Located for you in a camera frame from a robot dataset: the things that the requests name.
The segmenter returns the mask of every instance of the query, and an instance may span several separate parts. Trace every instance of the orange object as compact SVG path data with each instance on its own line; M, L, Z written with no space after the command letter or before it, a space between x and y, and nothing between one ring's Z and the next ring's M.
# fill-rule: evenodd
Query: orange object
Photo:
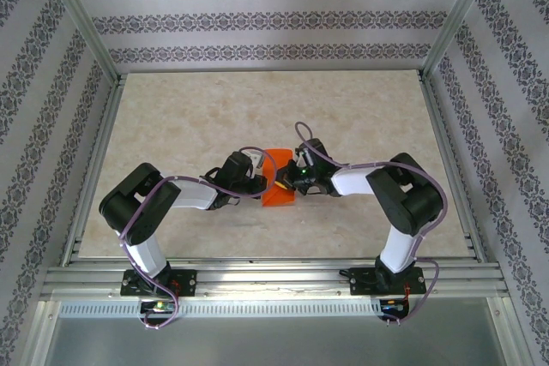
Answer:
M267 149L268 154L273 156L278 167L284 167L293 157L292 149ZM267 178L267 185L276 179L273 162L267 156L263 161L262 174ZM284 189L278 184L274 186L265 195L261 196L261 202L264 206L282 206L295 201L295 191Z

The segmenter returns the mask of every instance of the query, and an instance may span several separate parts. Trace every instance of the orange block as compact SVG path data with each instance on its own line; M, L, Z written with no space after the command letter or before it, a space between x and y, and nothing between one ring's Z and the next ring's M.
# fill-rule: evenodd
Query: orange block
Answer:
M278 167L284 167L293 157L292 149L267 149L267 153L273 156ZM267 178L267 185L276 179L275 167L271 159L265 156L263 161L262 174ZM295 201L295 191L283 189L275 184L269 192L261 196L261 202L264 206L282 206Z

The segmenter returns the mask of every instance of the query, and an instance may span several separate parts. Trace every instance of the beige floor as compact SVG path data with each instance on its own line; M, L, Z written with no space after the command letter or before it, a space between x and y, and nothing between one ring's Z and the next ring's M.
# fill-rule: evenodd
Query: beige floor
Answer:
M122 255L98 205L141 162L197 177L242 146L296 147L298 120L339 161L412 154L451 202L419 254L468 255L415 72L336 71L129 75L80 256ZM378 255L388 229L373 196L298 196L290 207L173 209L156 235L170 257L341 258Z

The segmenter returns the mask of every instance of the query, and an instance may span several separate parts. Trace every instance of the gray metal panel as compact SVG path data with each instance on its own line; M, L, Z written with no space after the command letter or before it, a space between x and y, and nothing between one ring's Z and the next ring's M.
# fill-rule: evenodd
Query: gray metal panel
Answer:
M375 317L183 319L159 332L137 319L58 319L47 365L500 365L485 299L431 300L386 327Z

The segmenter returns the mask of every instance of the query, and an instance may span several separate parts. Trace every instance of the wallpaper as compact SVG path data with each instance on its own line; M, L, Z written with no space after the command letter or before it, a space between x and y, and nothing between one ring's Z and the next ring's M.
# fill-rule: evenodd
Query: wallpaper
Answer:
M547 0L475 0L432 80L474 217L549 364Z
M418 69L455 0L82 0L122 73Z
M110 86L61 0L0 0L0 365L59 263Z

